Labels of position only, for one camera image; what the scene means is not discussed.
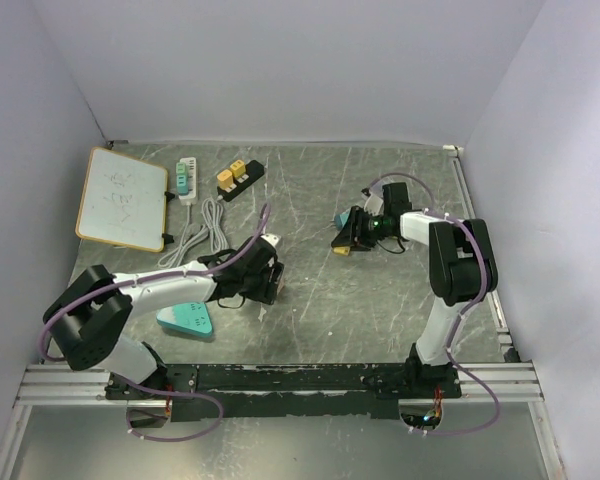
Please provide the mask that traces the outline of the teal plug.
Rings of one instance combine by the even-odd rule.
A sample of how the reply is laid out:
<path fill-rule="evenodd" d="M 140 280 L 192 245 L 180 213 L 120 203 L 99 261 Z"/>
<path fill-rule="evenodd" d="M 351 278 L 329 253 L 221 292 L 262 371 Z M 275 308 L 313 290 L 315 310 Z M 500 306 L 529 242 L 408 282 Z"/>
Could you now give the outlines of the teal plug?
<path fill-rule="evenodd" d="M 180 196 L 189 194 L 189 180 L 187 174 L 178 174 L 176 176 L 176 189 Z"/>
<path fill-rule="evenodd" d="M 333 223 L 338 231 L 341 231 L 349 220 L 350 211 L 346 210 L 334 216 Z"/>

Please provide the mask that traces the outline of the yellow plug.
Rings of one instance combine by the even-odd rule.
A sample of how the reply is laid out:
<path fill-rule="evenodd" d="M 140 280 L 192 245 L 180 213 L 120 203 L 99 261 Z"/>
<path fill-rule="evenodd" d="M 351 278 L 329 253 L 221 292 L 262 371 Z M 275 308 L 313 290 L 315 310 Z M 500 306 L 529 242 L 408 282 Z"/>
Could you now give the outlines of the yellow plug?
<path fill-rule="evenodd" d="M 244 177 L 247 174 L 247 170 L 246 170 L 246 164 L 243 160 L 238 159 L 236 161 L 234 161 L 230 167 L 229 167 L 232 176 L 235 179 L 240 179 L 242 177 Z"/>
<path fill-rule="evenodd" d="M 351 253 L 350 247 L 333 247 L 332 252 L 337 255 L 348 256 Z"/>
<path fill-rule="evenodd" d="M 235 178 L 229 169 L 221 171 L 217 177 L 218 188 L 224 191 L 231 191 L 235 187 Z"/>

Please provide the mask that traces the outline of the teal triangular socket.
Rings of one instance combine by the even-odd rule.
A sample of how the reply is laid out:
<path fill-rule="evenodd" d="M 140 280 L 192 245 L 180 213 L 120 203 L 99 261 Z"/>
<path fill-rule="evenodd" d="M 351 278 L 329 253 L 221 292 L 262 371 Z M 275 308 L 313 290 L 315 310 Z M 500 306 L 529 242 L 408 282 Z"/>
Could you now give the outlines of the teal triangular socket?
<path fill-rule="evenodd" d="M 157 324 L 170 334 L 209 341 L 214 335 L 213 324 L 204 303 L 182 303 L 160 309 Z"/>

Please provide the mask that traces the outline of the pink cube socket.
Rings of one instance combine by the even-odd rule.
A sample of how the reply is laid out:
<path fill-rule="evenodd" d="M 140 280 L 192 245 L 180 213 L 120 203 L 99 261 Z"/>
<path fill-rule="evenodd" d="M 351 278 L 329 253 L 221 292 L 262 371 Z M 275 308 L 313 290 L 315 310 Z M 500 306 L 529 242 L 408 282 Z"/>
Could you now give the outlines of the pink cube socket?
<path fill-rule="evenodd" d="M 278 266 L 278 277 L 277 277 L 277 281 L 276 281 L 276 294 L 279 295 L 281 290 L 284 288 L 284 270 L 285 267 L 283 264 L 280 264 Z"/>

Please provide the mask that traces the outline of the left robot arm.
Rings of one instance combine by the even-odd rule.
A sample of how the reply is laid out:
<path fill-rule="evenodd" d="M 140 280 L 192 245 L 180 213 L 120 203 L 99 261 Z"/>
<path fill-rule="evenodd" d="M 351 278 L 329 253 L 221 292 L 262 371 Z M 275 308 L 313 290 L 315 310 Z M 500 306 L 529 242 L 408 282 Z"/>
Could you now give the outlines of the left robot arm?
<path fill-rule="evenodd" d="M 235 296 L 273 304 L 284 273 L 280 242 L 267 233 L 248 239 L 238 251 L 141 274 L 90 267 L 45 312 L 42 335 L 54 340 L 72 370 L 103 368 L 130 380 L 142 398 L 156 398 L 167 385 L 164 364 L 148 344 L 123 333 L 127 321 L 179 304 Z"/>

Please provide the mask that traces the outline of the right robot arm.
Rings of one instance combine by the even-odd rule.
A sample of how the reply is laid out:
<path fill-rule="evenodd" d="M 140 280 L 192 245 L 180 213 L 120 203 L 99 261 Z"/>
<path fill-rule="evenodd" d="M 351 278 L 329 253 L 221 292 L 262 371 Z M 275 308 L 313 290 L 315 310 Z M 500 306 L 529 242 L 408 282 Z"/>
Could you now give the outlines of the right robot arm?
<path fill-rule="evenodd" d="M 484 220 L 456 219 L 429 208 L 417 210 L 404 182 L 382 186 L 380 197 L 366 193 L 366 203 L 334 217 L 338 254 L 370 251 L 386 239 L 406 251 L 406 242 L 428 249 L 428 278 L 434 303 L 427 324 L 405 361 L 402 382 L 423 398 L 439 383 L 453 381 L 451 357 L 469 312 L 492 292 L 498 271 Z"/>

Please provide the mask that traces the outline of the teal plug on white strip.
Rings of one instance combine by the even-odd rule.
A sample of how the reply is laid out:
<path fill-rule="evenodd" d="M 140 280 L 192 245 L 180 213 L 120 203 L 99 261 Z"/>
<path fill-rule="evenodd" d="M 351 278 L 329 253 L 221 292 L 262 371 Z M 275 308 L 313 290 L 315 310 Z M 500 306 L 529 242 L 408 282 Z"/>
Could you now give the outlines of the teal plug on white strip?
<path fill-rule="evenodd" d="M 187 174 L 178 174 L 176 176 L 176 189 L 180 196 L 189 194 L 189 180 Z"/>

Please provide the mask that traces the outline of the green plug on white strip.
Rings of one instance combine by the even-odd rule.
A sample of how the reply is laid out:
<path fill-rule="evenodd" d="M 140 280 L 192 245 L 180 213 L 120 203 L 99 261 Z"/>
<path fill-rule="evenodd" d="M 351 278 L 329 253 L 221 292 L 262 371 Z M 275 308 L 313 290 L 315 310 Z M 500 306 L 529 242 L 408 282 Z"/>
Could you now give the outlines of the green plug on white strip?
<path fill-rule="evenodd" d="M 178 177 L 186 178 L 188 176 L 189 168 L 186 162 L 177 162 L 176 163 L 176 175 Z"/>

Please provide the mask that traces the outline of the black power strip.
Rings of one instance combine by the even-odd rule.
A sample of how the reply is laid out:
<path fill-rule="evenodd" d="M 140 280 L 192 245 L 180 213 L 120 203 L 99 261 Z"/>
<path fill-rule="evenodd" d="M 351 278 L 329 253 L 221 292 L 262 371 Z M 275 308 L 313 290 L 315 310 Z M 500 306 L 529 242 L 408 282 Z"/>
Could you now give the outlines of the black power strip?
<path fill-rule="evenodd" d="M 216 187 L 217 197 L 219 200 L 223 200 L 225 202 L 231 202 L 238 195 L 247 190 L 250 186 L 252 186 L 257 180 L 262 178 L 265 175 L 266 168 L 263 164 L 258 162 L 257 160 L 250 160 L 245 162 L 247 174 L 240 178 L 235 179 L 235 187 L 231 191 L 224 191 Z"/>

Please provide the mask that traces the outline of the white power strip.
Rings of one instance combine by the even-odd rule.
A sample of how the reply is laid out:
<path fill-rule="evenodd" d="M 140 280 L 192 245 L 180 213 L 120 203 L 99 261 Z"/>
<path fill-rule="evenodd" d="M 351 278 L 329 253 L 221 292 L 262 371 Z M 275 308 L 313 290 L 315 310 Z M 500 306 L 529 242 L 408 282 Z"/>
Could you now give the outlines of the white power strip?
<path fill-rule="evenodd" d="M 186 162 L 188 164 L 188 180 L 189 180 L 189 194 L 186 196 L 180 196 L 177 193 L 178 199 L 182 205 L 191 206 L 197 202 L 197 179 L 198 179 L 198 168 L 197 159 L 195 157 L 181 158 L 178 162 Z"/>

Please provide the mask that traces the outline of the black base bar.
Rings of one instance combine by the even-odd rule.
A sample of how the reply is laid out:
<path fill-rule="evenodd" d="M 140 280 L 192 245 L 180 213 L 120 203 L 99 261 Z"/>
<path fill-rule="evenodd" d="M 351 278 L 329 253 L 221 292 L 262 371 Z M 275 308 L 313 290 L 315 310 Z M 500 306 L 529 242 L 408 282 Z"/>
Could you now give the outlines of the black base bar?
<path fill-rule="evenodd" d="M 449 365 L 351 363 L 300 365 L 168 364 L 146 387 L 209 395 L 226 418 L 364 415 L 398 419 L 402 400 L 458 399 Z"/>

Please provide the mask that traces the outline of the small whiteboard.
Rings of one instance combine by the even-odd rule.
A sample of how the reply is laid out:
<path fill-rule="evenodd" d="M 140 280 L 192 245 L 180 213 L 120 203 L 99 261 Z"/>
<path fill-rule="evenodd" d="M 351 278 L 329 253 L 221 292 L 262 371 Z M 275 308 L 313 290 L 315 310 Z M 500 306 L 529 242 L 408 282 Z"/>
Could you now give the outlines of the small whiteboard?
<path fill-rule="evenodd" d="M 168 170 L 124 154 L 91 150 L 76 235 L 141 251 L 164 249 Z"/>

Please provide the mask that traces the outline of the aluminium rail frame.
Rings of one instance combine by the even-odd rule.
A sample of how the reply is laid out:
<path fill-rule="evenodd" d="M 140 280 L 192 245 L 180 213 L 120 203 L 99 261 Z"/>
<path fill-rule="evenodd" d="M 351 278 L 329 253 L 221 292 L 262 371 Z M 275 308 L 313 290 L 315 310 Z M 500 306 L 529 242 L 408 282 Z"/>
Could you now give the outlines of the aluminium rail frame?
<path fill-rule="evenodd" d="M 174 369 L 173 420 L 161 398 L 118 387 L 107 372 L 64 364 L 27 367 L 0 455 L 0 479 L 562 479 L 534 366 L 521 361 L 495 295 L 459 339 L 462 394 L 443 400 L 440 427 L 409 428 L 432 398 L 385 398 L 434 300 L 424 247 L 392 242 L 341 256 L 329 245 L 336 214 L 376 177 L 405 181 L 413 203 L 473 212 L 456 148 L 130 145 L 126 153 L 172 167 L 199 165 L 199 194 L 235 160 L 264 176 L 227 204 L 233 245 L 260 207 L 282 238 L 283 289 L 275 304 L 241 300 L 210 308 L 208 341 L 170 334 L 153 314 L 129 336 Z"/>

